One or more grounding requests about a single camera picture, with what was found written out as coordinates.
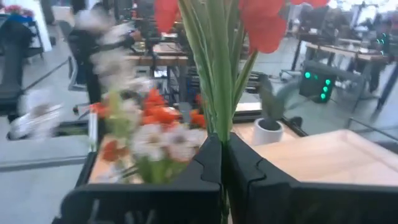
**small plant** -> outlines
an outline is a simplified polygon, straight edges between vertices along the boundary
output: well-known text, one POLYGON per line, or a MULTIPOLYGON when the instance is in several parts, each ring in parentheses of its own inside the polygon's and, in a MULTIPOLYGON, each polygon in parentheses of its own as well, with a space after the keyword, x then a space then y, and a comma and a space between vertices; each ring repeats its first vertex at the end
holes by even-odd
POLYGON ((269 130, 277 131, 280 129, 278 120, 282 119, 284 113, 300 106, 309 101, 312 97, 306 98, 304 101, 293 103, 287 106, 288 100, 294 92, 299 88, 300 82, 294 80, 284 85, 277 93, 274 94, 274 89, 267 75, 260 77, 259 95, 261 99, 262 117, 259 125, 260 127, 269 130))

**white pot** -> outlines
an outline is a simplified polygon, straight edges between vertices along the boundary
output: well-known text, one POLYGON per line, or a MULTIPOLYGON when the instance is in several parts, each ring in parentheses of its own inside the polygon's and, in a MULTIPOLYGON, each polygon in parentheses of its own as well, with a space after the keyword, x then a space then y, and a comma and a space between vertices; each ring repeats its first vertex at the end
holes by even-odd
POLYGON ((254 130, 252 137, 252 145, 259 146, 263 144, 270 144, 274 142, 279 142, 282 139, 284 133, 283 125, 281 122, 277 121, 280 128, 277 131, 270 131, 260 127, 259 122, 263 118, 259 118, 254 121, 254 130))

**floor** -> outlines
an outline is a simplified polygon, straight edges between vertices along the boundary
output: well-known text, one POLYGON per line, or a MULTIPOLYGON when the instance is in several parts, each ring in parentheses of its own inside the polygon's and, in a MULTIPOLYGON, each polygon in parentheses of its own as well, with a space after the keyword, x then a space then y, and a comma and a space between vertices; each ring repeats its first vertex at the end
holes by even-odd
MULTIPOLYGON (((30 65, 25 67, 24 86, 29 85, 40 76, 56 67, 67 59, 69 51, 52 28, 54 35, 58 37, 57 46, 44 55, 34 58, 30 65)), ((290 68, 295 50, 296 41, 285 39, 280 49, 270 55, 260 55, 257 58, 254 70, 270 75, 278 75, 280 69, 290 68)), ((388 77, 394 65, 389 66, 382 81, 388 77)), ((53 100, 63 105, 62 119, 73 121, 76 116, 72 113, 72 107, 77 103, 87 101, 86 93, 70 92, 68 85, 68 67, 63 66, 54 72, 36 88, 49 88, 52 91, 53 100)), ((278 79, 275 85, 280 86, 278 79)), ((302 100, 301 96, 295 96, 294 101, 302 100)), ((245 93, 242 102, 256 102, 258 97, 245 93)), ((329 132, 344 127, 345 122, 351 116, 371 123, 377 127, 386 127, 398 124, 395 121, 398 100, 391 97, 383 111, 376 117, 372 117, 376 106, 375 101, 364 101, 360 104, 356 114, 350 114, 349 105, 344 105, 344 99, 336 98, 339 103, 329 102, 326 105, 306 103, 302 107, 289 111, 286 115, 301 116, 304 119, 303 129, 309 134, 329 132)), ((5 136, 9 125, 5 118, 0 118, 0 223, 21 224, 50 223, 52 218, 59 213, 59 203, 63 196, 74 187, 80 173, 81 160, 88 151, 88 140, 84 136, 52 138, 46 141, 23 140, 8 141, 5 136), (55 162, 56 166, 41 169, 26 169, 26 164, 43 164, 48 161, 55 162), (11 169, 17 166, 21 170, 11 169)), ((398 135, 398 128, 388 130, 394 136, 398 135)), ((377 140, 381 137, 371 133, 366 136, 377 140)))

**gray floor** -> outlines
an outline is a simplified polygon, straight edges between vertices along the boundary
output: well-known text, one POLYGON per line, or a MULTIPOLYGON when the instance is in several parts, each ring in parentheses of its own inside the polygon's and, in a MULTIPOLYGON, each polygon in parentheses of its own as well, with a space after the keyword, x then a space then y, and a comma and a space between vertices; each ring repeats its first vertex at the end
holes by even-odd
MULTIPOLYGON (((277 75, 280 69, 290 68, 295 44, 296 40, 285 39, 277 52, 270 55, 260 55, 254 70, 277 75)), ((58 45, 51 52, 45 54, 44 60, 37 57, 33 59, 32 64, 26 66, 24 85, 29 85, 41 75, 62 63, 67 59, 68 54, 66 45, 58 40, 58 45)), ((382 76, 381 86, 384 85, 383 81, 388 77, 391 69, 392 66, 386 69, 382 76)), ((36 88, 50 88, 52 90, 54 100, 63 105, 62 119, 64 121, 75 120, 76 116, 72 113, 72 107, 77 103, 87 101, 86 93, 68 91, 68 82, 68 67, 64 66, 36 86, 36 88)), ((278 80, 275 80, 275 85, 280 85, 278 82, 278 80)), ((397 91, 395 89, 392 96, 396 95, 397 91)), ((297 95, 293 100, 301 100, 301 96, 297 95)), ((398 101, 394 97, 391 97, 382 113, 375 118, 372 118, 376 106, 375 101, 362 102, 356 110, 356 114, 351 114, 349 112, 350 107, 344 105, 344 100, 337 98, 338 103, 331 101, 327 105, 307 103, 294 111, 289 111, 287 116, 303 117, 303 129, 309 134, 341 129, 351 116, 377 127, 398 124, 398 121, 395 121, 398 101)), ((258 97, 245 93, 241 101, 256 102, 258 97)), ((6 172, 5 170, 9 166, 26 164, 32 161, 65 161, 81 158, 88 150, 87 138, 74 136, 53 138, 45 142, 35 140, 7 141, 5 136, 8 129, 9 125, 6 119, 0 118, 0 143, 2 146, 0 150, 0 223, 50 223, 53 216, 58 213, 62 197, 73 188, 81 165, 14 172, 6 172)), ((392 129, 389 133, 396 136, 398 129, 392 129)), ((372 140, 381 138, 374 133, 368 134, 366 137, 372 140)))

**red tulip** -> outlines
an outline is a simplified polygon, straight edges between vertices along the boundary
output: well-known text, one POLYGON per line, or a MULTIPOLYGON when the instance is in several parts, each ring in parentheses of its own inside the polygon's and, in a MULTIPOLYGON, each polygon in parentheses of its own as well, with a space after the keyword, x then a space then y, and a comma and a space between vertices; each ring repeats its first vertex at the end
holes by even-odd
MULTIPOLYGON (((292 0, 292 4, 324 6, 329 0, 292 0)), ((249 36, 250 51, 271 53, 277 50, 286 31, 286 21, 278 15, 285 0, 239 0, 239 10, 249 36)), ((155 0, 155 20, 160 32, 172 28, 178 14, 178 0, 155 0)))

